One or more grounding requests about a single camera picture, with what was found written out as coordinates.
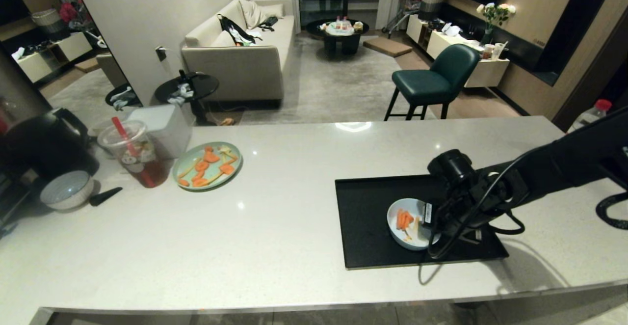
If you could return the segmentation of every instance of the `plastic bottle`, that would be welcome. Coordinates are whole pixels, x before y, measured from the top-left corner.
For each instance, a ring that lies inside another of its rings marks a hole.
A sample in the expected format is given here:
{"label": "plastic bottle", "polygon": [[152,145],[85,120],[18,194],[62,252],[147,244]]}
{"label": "plastic bottle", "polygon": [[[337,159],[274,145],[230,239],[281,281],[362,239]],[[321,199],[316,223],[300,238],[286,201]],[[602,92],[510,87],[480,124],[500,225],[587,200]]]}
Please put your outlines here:
{"label": "plastic bottle", "polygon": [[567,133],[572,133],[579,128],[588,125],[597,119],[602,119],[606,116],[606,112],[610,109],[613,104],[606,99],[599,99],[595,102],[595,106],[590,108],[589,110],[583,112],[579,117],[574,121],[571,128],[567,131]]}

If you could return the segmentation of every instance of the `white bowl with blue rim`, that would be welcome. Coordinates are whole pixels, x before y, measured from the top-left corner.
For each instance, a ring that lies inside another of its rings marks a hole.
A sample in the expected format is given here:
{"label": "white bowl with blue rim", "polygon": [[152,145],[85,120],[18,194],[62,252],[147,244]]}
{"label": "white bowl with blue rim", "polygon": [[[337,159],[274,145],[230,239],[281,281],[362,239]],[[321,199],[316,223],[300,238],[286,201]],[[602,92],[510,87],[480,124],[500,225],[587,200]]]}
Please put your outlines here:
{"label": "white bowl with blue rim", "polygon": [[87,202],[92,191],[94,179],[87,171],[70,171],[49,182],[41,191],[40,200],[51,209],[69,210]]}

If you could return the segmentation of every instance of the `robotic arm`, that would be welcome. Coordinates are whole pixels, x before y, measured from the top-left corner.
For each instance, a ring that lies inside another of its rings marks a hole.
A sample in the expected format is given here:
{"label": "robotic arm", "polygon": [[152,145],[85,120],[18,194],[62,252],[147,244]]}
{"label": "robotic arm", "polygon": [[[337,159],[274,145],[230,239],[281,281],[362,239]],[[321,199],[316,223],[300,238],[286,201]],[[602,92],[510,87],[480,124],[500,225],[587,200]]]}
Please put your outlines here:
{"label": "robotic arm", "polygon": [[[438,259],[458,240],[477,243],[470,235],[504,214],[520,228],[512,231],[491,228],[496,233],[523,233],[523,223],[511,210],[548,193],[603,178],[610,178],[628,190],[628,108],[534,148],[511,162],[474,170],[467,155],[451,150],[433,159],[428,171],[442,179],[447,190],[446,202],[426,206],[422,222],[424,227],[432,229],[433,236],[441,233],[446,237],[439,247],[430,240],[428,252]],[[627,199],[628,193],[605,198],[596,212],[610,226],[628,229],[628,221],[606,214],[608,207]]]}

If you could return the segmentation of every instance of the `dark green bar stool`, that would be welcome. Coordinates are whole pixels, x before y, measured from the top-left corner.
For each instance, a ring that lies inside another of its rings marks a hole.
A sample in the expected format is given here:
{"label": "dark green bar stool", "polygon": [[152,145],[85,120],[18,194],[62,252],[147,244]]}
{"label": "dark green bar stool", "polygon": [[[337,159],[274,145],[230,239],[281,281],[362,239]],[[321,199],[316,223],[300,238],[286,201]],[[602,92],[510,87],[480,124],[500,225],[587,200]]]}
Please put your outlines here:
{"label": "dark green bar stool", "polygon": [[[430,70],[395,71],[392,74],[392,81],[397,87],[384,121],[390,116],[405,116],[406,120],[410,120],[413,116],[419,116],[415,115],[418,106],[423,106],[420,115],[423,120],[428,106],[432,104],[443,104],[440,118],[446,119],[449,103],[458,97],[478,61],[480,54],[476,50],[466,45],[455,44],[449,45],[437,56]],[[391,114],[399,92],[410,104],[408,114]]]}

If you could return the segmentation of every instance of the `kitchen island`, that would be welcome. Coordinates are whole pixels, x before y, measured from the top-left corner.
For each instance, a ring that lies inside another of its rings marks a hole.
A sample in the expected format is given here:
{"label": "kitchen island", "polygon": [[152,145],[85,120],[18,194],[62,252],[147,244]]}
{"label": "kitchen island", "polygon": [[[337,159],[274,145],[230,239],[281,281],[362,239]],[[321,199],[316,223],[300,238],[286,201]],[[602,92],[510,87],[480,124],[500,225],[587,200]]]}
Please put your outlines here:
{"label": "kitchen island", "polygon": [[[345,269],[336,179],[426,174],[454,148],[480,168],[562,135],[543,117],[194,128],[189,148],[231,142],[243,155],[240,173],[201,193],[172,180],[144,189],[101,160],[102,190],[123,191],[98,207],[22,218],[0,240],[0,324],[45,324],[56,310],[329,309],[626,284],[628,232],[595,215],[601,199],[621,192],[609,180],[514,210],[526,231],[500,237],[505,260]],[[515,227],[507,217],[493,225]]]}

